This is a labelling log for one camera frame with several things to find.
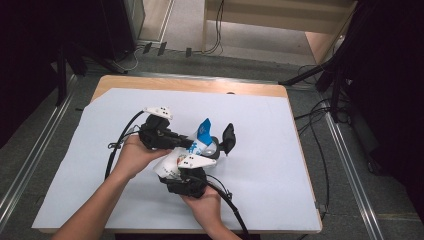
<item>human hand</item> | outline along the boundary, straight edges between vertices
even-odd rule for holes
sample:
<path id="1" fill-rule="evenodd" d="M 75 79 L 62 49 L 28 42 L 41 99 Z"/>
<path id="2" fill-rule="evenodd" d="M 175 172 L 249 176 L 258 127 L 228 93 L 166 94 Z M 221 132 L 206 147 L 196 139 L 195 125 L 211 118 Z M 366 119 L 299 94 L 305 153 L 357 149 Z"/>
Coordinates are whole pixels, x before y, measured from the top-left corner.
<path id="1" fill-rule="evenodd" d="M 225 227 L 221 221 L 221 197 L 218 192 L 207 186 L 200 198 L 182 196 L 183 201 L 191 208 L 196 221 L 209 232 Z"/>
<path id="2" fill-rule="evenodd" d="M 138 136 L 131 135 L 124 142 L 118 162 L 111 174 L 119 175 L 129 180 L 146 168 L 151 161 L 165 156 L 171 151 L 170 149 L 147 149 Z"/>

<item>white surface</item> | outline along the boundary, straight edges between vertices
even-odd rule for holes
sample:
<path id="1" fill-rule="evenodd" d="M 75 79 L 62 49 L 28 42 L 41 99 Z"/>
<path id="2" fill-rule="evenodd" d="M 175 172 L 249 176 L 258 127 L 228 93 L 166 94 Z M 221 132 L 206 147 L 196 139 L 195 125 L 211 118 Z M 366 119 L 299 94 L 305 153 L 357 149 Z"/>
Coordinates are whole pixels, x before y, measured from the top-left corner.
<path id="1" fill-rule="evenodd" d="M 143 111 L 145 113 L 153 114 L 158 117 L 166 118 L 169 120 L 172 119 L 171 111 L 167 107 L 146 107 Z"/>
<path id="2" fill-rule="evenodd" d="M 221 140 L 227 124 L 234 124 L 236 146 L 205 170 L 233 192 L 249 230 L 321 230 L 286 98 L 135 89 L 112 89 L 85 108 L 33 228 L 59 228 L 92 195 L 104 178 L 107 145 L 146 106 L 169 107 L 170 128 L 179 134 L 193 133 L 209 118 L 211 135 Z M 130 181 L 106 228 L 200 229 L 180 197 L 159 182 L 155 164 Z M 241 229 L 224 201 L 222 218 L 230 229 Z"/>
<path id="3" fill-rule="evenodd" d="M 202 157 L 196 154 L 190 154 L 186 158 L 184 158 L 183 161 L 180 161 L 180 163 L 178 163 L 179 168 L 187 168 L 187 169 L 193 169 L 193 168 L 199 168 L 199 167 L 211 167 L 214 165 L 216 165 L 215 159 Z"/>

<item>power cord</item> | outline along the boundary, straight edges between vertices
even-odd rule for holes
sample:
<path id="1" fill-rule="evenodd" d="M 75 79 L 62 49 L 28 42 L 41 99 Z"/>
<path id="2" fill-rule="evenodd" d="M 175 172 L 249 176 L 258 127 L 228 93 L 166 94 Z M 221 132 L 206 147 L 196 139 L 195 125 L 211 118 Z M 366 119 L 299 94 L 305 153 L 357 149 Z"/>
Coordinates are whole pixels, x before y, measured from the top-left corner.
<path id="1" fill-rule="evenodd" d="M 300 70 L 302 70 L 303 68 L 305 68 L 305 67 L 315 67 L 316 65 L 303 65 L 303 66 L 301 66 L 301 67 L 299 67 L 298 69 L 297 69 L 297 76 L 299 76 L 300 75 Z M 313 75 L 313 77 L 314 77 L 314 80 L 315 80 L 315 83 L 318 81 L 317 80 L 317 78 L 315 77 L 315 75 Z M 302 80 L 304 83 L 307 83 L 307 84 L 310 84 L 310 85 L 312 85 L 312 84 L 315 84 L 315 83 L 311 83 L 311 82 L 308 82 L 308 81 L 306 81 L 306 79 L 303 79 Z"/>
<path id="2" fill-rule="evenodd" d="M 231 202 L 231 199 L 228 198 L 227 194 L 222 191 L 221 189 L 219 189 L 217 186 L 215 186 L 214 184 L 204 181 L 200 178 L 197 177 L 193 177 L 193 176 L 189 176 L 189 179 L 195 180 L 195 181 L 200 181 L 206 185 L 208 185 L 209 187 L 211 187 L 213 190 L 217 191 L 219 196 L 221 196 L 222 199 L 224 199 L 224 201 L 228 204 L 228 206 L 231 208 L 231 210 L 233 210 L 234 215 L 236 216 L 238 222 L 240 223 L 241 228 L 243 229 L 243 234 L 245 235 L 246 239 L 250 240 L 251 237 L 249 235 L 249 231 L 247 230 L 246 225 L 243 222 L 243 219 L 240 216 L 240 213 L 237 209 L 237 207 Z"/>
<path id="3" fill-rule="evenodd" d="M 321 213 L 321 215 L 320 215 L 321 221 L 324 220 L 325 215 L 327 214 L 328 206 L 330 205 L 330 181 L 329 181 L 329 177 L 328 177 L 327 161 L 324 157 L 324 153 L 323 153 L 321 144 L 319 143 L 319 140 L 318 140 L 318 137 L 316 135 L 315 129 L 313 127 L 313 124 L 320 121 L 322 119 L 322 117 L 330 111 L 329 107 L 316 109 L 321 103 L 328 101 L 328 100 L 329 99 L 324 99 L 324 100 L 319 101 L 317 104 L 315 104 L 315 106 L 311 109 L 311 111 L 309 113 L 303 114 L 303 115 L 300 115 L 300 116 L 297 116 L 297 117 L 294 118 L 295 120 L 299 120 L 299 119 L 302 119 L 302 118 L 305 118 L 305 117 L 309 118 L 308 123 L 305 126 L 301 127 L 299 130 L 300 130 L 301 133 L 303 133 L 308 127 L 311 128 L 311 131 L 312 131 L 312 134 L 314 136 L 315 142 L 318 146 L 320 156 L 321 156 L 321 160 L 322 160 L 322 164 L 323 164 L 323 167 L 324 167 L 325 185 L 326 185 L 326 199 L 325 199 L 325 211 L 323 213 Z M 298 240 L 304 239 L 306 236 L 308 236 L 308 234 L 304 234 L 304 235 L 300 236 L 298 238 Z"/>
<path id="4" fill-rule="evenodd" d="M 122 141 L 124 140 L 124 138 L 126 137 L 126 135 L 132 134 L 133 131 L 130 131 L 131 133 L 128 133 L 128 129 L 130 128 L 130 126 L 132 125 L 132 123 L 141 115 L 143 114 L 144 111 L 140 111 L 138 112 L 136 115 L 134 115 L 134 117 L 128 122 L 127 126 L 124 128 L 124 130 L 121 133 L 121 136 L 119 136 L 118 141 L 116 142 L 116 144 L 114 144 L 113 146 L 113 151 L 110 153 L 109 156 L 109 161 L 107 163 L 107 167 L 106 167 L 106 172 L 105 172 L 105 179 L 109 177 L 110 171 L 112 169 L 112 163 L 113 163 L 113 159 L 115 159 L 115 155 L 116 152 L 118 151 L 118 149 L 121 146 Z"/>
<path id="5" fill-rule="evenodd" d="M 119 65 L 117 62 L 115 62 L 115 61 L 113 61 L 113 64 L 115 64 L 117 67 L 119 67 L 120 69 L 122 69 L 122 70 L 124 70 L 124 71 L 132 71 L 132 70 L 134 70 L 134 69 L 136 69 L 137 67 L 138 67 L 138 58 L 137 58 L 137 55 L 136 55 L 136 53 L 138 52 L 138 51 L 140 51 L 141 49 L 144 49 L 144 46 L 142 46 L 142 47 L 140 47 L 140 48 L 137 48 L 134 52 L 133 52 L 133 56 L 134 56 L 134 59 L 135 59 L 135 61 L 136 61 L 136 63 L 135 63 L 135 65 L 132 67 L 132 68 L 125 68 L 125 67 L 122 67 L 121 65 Z"/>
<path id="6" fill-rule="evenodd" d="M 227 195 L 227 197 L 228 197 L 230 200 L 232 200 L 232 198 L 233 198 L 233 194 L 232 194 L 232 193 L 231 193 L 228 189 L 226 189 L 226 188 L 225 188 L 224 184 L 222 184 L 222 182 L 221 182 L 221 181 L 219 181 L 219 179 L 218 179 L 218 178 L 216 178 L 216 177 L 214 177 L 214 176 L 212 176 L 212 175 L 209 175 L 209 174 L 206 174 L 206 176 L 208 176 L 208 177 L 211 177 L 211 178 L 215 179 L 215 181 L 217 181 L 219 184 L 221 184 L 221 187 L 222 187 L 222 189 L 224 190 L 224 193 Z"/>
<path id="7" fill-rule="evenodd" d="M 221 1 L 221 4 L 219 5 L 218 8 L 218 13 L 216 14 L 216 19 L 215 19 L 215 30 L 216 30 L 216 41 L 215 41 L 215 45 L 202 52 L 202 51 L 193 51 L 194 53 L 201 53 L 201 54 L 212 54 L 216 51 L 216 49 L 218 47 L 221 47 L 221 52 L 219 53 L 219 55 L 224 51 L 224 49 L 222 48 L 221 45 L 221 24 L 222 24 L 222 15 L 224 13 L 224 0 Z"/>

